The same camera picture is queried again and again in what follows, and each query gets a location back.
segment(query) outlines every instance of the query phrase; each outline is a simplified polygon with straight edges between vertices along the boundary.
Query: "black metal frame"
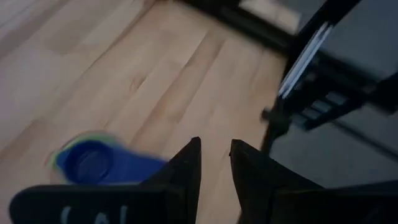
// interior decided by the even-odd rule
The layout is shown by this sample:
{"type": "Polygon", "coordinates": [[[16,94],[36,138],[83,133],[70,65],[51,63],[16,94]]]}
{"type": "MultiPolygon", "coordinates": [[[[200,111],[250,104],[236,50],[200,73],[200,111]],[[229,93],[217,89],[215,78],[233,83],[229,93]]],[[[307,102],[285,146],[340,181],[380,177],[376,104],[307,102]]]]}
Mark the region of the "black metal frame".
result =
{"type": "MultiPolygon", "coordinates": [[[[252,39],[270,47],[288,57],[284,77],[288,74],[303,49],[310,41],[314,33],[324,24],[336,25],[344,16],[354,8],[360,0],[334,1],[327,0],[326,3],[315,13],[304,28],[297,34],[291,35],[273,24],[245,11],[239,7],[241,0],[183,0],[185,3],[217,18],[219,21],[246,34],[252,39]]],[[[289,130],[292,118],[296,115],[303,116],[307,121],[301,125],[304,130],[311,130],[322,124],[333,121],[365,103],[371,103],[387,114],[392,114],[398,109],[398,100],[394,96],[398,94],[398,73],[385,80],[378,80],[363,69],[319,50],[312,58],[304,71],[304,77],[298,82],[298,88],[286,99],[278,97],[274,107],[264,110],[262,118],[268,120],[267,131],[264,135],[261,151],[270,153],[272,143],[289,130]],[[306,79],[308,74],[315,74],[306,79]],[[327,102],[332,110],[327,112],[317,111],[312,108],[313,102],[325,99],[328,92],[333,91],[347,97],[342,105],[327,102]],[[302,112],[314,110],[320,116],[309,119],[302,112]]],[[[362,133],[352,134],[362,136],[364,142],[372,142],[362,133]]],[[[381,147],[381,151],[390,151],[387,147],[381,147]]]]}

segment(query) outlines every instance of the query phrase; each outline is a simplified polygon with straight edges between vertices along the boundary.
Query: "metal bar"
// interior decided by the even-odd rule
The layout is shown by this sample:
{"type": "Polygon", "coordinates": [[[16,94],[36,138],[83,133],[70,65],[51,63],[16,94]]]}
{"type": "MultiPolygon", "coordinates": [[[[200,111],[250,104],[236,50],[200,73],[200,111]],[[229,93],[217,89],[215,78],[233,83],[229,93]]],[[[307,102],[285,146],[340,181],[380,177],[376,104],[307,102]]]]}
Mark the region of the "metal bar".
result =
{"type": "Polygon", "coordinates": [[[298,35],[296,35],[289,49],[289,59],[287,61],[285,73],[290,70],[314,33],[316,33],[325,22],[335,26],[360,1],[361,0],[327,0],[303,29],[301,29],[298,35]]]}
{"type": "Polygon", "coordinates": [[[244,9],[231,6],[223,1],[184,0],[184,2],[246,34],[264,46],[288,54],[289,44],[294,37],[244,9]]]}
{"type": "Polygon", "coordinates": [[[297,61],[294,63],[293,67],[290,69],[289,73],[282,82],[282,86],[279,89],[279,95],[282,97],[282,99],[285,99],[292,91],[292,88],[295,86],[332,28],[333,26],[330,26],[326,22],[310,39],[307,46],[304,48],[303,52],[300,54],[297,61]]]}

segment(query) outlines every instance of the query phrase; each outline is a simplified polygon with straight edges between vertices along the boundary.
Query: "black object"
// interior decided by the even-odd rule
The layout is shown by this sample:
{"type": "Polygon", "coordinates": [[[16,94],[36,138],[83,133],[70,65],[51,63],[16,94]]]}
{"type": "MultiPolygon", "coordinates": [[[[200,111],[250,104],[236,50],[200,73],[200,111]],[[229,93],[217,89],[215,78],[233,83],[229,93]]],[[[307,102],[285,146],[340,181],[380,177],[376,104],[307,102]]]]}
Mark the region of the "black object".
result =
{"type": "MultiPolygon", "coordinates": [[[[331,27],[337,25],[360,2],[360,0],[327,0],[297,35],[291,35],[241,9],[239,7],[241,0],[183,1],[234,27],[266,47],[286,54],[288,62],[284,72],[285,76],[314,33],[322,25],[325,23],[331,27]]],[[[272,110],[272,113],[282,113],[287,119],[292,119],[295,123],[298,121],[298,124],[307,131],[356,110],[365,103],[371,103],[387,114],[395,113],[398,101],[389,96],[398,90],[397,75],[386,80],[378,80],[376,77],[379,75],[370,74],[320,50],[305,69],[303,78],[297,83],[294,92],[290,94],[290,99],[278,99],[279,104],[283,106],[272,110]],[[336,105],[324,99],[328,95],[341,95],[346,101],[336,105]],[[328,104],[331,109],[326,111],[313,109],[312,105],[316,101],[328,104]]],[[[271,137],[268,139],[280,136],[279,133],[279,128],[269,131],[267,134],[271,137]]]]}
{"type": "MultiPolygon", "coordinates": [[[[48,185],[17,194],[18,223],[195,223],[200,139],[193,138],[159,173],[139,185],[48,185]]],[[[242,208],[239,223],[395,223],[398,182],[323,189],[241,140],[231,167],[242,208]]]]}
{"type": "Polygon", "coordinates": [[[9,212],[26,223],[195,223],[201,142],[193,138],[139,185],[42,185],[17,194],[9,212]]]}
{"type": "Polygon", "coordinates": [[[231,144],[239,223],[396,223],[398,181],[324,189],[240,140],[231,144]]]}
{"type": "Polygon", "coordinates": [[[268,121],[267,131],[261,144],[261,151],[270,154],[274,141],[289,131],[291,119],[284,114],[281,100],[275,102],[274,107],[269,111],[264,109],[261,118],[268,121]]]}

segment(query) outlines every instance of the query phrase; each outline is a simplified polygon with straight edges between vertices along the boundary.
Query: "floor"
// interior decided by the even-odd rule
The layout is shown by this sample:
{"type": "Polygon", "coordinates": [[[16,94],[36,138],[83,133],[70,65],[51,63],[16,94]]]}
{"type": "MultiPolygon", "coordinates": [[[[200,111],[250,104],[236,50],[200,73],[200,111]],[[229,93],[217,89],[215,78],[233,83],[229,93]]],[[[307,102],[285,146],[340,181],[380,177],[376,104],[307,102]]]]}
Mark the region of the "floor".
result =
{"type": "Polygon", "coordinates": [[[242,0],[239,6],[290,34],[298,31],[301,11],[293,10],[281,0],[242,0]]]}
{"type": "Polygon", "coordinates": [[[89,130],[166,159],[200,136],[198,223],[237,220],[229,145],[259,147],[259,113],[274,103],[283,56],[179,3],[0,5],[1,223],[18,191],[63,182],[49,157],[89,130]]]}

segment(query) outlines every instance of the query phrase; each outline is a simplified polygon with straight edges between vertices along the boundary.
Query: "wood grain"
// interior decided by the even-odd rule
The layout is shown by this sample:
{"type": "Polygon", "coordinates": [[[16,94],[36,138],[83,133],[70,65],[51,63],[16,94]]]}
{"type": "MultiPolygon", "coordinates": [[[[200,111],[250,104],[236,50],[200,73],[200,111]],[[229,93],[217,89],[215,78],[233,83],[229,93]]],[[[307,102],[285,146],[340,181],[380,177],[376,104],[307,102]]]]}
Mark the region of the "wood grain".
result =
{"type": "Polygon", "coordinates": [[[7,180],[0,222],[9,222],[18,191],[65,182],[49,157],[90,130],[166,159],[200,136],[197,221],[235,222],[229,145],[238,138],[259,147],[266,128],[259,114],[274,103],[285,58],[176,2],[40,0],[26,7],[0,27],[3,37],[18,37],[0,41],[13,44],[0,58],[0,179],[7,180]],[[28,9],[35,25],[25,21],[28,9]]]}
{"type": "Polygon", "coordinates": [[[290,34],[297,32],[301,14],[275,0],[243,0],[239,6],[290,34]]]}

